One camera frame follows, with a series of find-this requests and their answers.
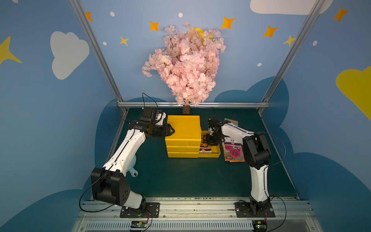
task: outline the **pink flower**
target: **pink flower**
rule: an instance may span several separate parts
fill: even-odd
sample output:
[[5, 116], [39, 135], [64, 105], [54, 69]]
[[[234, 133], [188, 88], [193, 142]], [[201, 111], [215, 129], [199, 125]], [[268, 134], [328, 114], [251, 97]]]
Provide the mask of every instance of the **pink flower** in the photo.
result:
[[150, 70], [157, 70], [161, 79], [171, 88], [178, 104], [197, 106], [209, 96], [215, 86], [219, 67], [219, 50], [226, 49], [218, 30], [204, 31], [204, 38], [189, 23], [183, 25], [187, 32], [179, 32], [173, 25], [165, 28], [165, 49], [155, 54], [142, 67], [142, 73], [151, 77]]

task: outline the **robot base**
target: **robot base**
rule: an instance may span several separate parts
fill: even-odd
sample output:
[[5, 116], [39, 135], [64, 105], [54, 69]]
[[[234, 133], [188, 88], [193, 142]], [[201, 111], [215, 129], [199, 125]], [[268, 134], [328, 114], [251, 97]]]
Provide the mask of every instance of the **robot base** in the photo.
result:
[[158, 218], [158, 213], [160, 211], [159, 202], [145, 202], [145, 198], [142, 199], [142, 203], [139, 208], [133, 209], [123, 206], [121, 209], [121, 218], [148, 218], [149, 212], [153, 218]]
[[273, 211], [272, 204], [269, 203], [268, 207], [257, 212], [256, 215], [251, 213], [250, 202], [235, 202], [234, 207], [238, 218], [265, 218], [267, 213], [268, 218], [275, 218], [276, 215]]

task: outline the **yellow drawer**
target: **yellow drawer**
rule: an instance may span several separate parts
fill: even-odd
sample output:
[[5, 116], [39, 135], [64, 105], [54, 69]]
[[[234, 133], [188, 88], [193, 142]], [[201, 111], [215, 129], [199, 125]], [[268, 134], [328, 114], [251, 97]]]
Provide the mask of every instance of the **yellow drawer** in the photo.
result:
[[[208, 131], [201, 131], [201, 135], [209, 134]], [[199, 158], [219, 158], [220, 156], [220, 146], [211, 146], [211, 153], [199, 153]]]
[[168, 152], [169, 158], [198, 158], [198, 152]]
[[169, 115], [167, 123], [174, 128], [175, 133], [165, 137], [166, 146], [200, 146], [201, 126], [199, 115]]
[[167, 146], [167, 152], [199, 152], [200, 146], [198, 147], [186, 147], [186, 146]]

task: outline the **vent grille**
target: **vent grille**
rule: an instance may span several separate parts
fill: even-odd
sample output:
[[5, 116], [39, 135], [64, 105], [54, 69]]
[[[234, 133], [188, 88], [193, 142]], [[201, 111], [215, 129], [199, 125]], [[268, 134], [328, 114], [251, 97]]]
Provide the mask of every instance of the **vent grille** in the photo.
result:
[[[90, 221], [85, 231], [128, 231], [130, 223], [112, 221]], [[252, 221], [240, 220], [174, 220], [152, 222], [149, 231], [176, 231], [176, 230], [253, 230]]]

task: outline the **white cloud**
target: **white cloud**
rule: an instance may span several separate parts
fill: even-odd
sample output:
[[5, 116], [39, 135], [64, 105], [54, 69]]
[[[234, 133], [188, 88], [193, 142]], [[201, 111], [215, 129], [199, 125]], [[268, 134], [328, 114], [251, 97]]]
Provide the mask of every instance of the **white cloud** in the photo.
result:
[[66, 79], [89, 55], [88, 43], [72, 32], [53, 32], [50, 47], [55, 57], [53, 73], [60, 80]]
[[[258, 14], [303, 14], [311, 11], [316, 0], [251, 0], [250, 8]], [[320, 14], [331, 5], [332, 0], [325, 0]]]

